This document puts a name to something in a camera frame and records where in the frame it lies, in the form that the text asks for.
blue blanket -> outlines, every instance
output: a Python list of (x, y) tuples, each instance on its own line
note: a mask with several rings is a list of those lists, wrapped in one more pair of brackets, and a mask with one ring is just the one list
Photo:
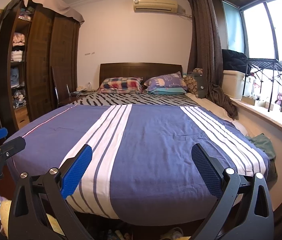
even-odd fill
[(17, 177), (46, 173), (89, 144), (92, 161), (69, 204), (79, 212), (136, 225), (172, 225), (206, 217), (210, 195), (191, 159), (200, 143), (224, 167), (267, 176), (268, 157), (231, 123), (198, 106), (68, 105), (31, 122), (26, 148), (9, 160)]

chair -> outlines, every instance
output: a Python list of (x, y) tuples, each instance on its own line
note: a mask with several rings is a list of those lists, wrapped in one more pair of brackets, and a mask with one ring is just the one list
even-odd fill
[(56, 67), (51, 67), (51, 70), (54, 81), (54, 92), (57, 97), (57, 108), (76, 101), (76, 97), (70, 96), (67, 76), (63, 75), (61, 71), (58, 71), (58, 68)]

wooden wardrobe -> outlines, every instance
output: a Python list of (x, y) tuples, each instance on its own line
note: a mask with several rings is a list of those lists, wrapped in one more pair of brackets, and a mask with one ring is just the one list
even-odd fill
[[(80, 23), (31, 0), (28, 6), (35, 9), (31, 22), (18, 18), (24, 7), (20, 0), (12, 8), (5, 8), (0, 30), (0, 121), (1, 126), (8, 129), (9, 135), (29, 121), (56, 108), (51, 67), (66, 77), (70, 92), (77, 87), (76, 62)], [(25, 35), (22, 62), (17, 63), (11, 62), (15, 32)], [(22, 106), (22, 111), (14, 109), (13, 106), (11, 67), (19, 68), (20, 81), (23, 80), (25, 84), (27, 104)]]

curtain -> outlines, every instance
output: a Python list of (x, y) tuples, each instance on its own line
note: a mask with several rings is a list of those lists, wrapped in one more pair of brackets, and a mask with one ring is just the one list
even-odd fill
[(223, 59), (221, 41), (212, 0), (188, 0), (192, 9), (192, 44), (187, 72), (203, 69), (206, 98), (223, 107), (229, 117), (237, 109), (222, 91)]

headboard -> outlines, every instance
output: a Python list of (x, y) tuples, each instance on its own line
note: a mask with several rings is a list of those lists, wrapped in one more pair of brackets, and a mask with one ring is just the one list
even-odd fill
[(106, 63), (100, 65), (99, 86), (106, 78), (143, 77), (143, 82), (149, 78), (180, 71), (181, 65), (163, 63)]

